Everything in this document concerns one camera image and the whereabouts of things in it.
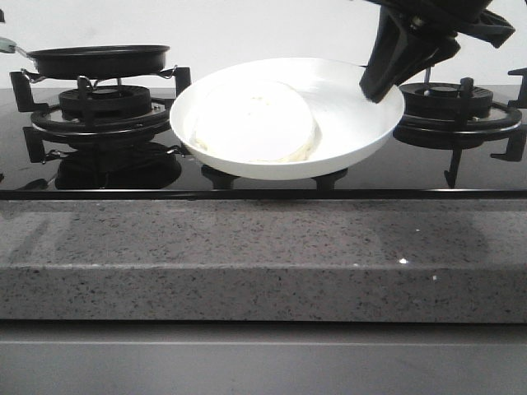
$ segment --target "granite countertop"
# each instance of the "granite countertop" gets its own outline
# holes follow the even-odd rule
[[[1,201],[0,318],[527,323],[523,200]]]

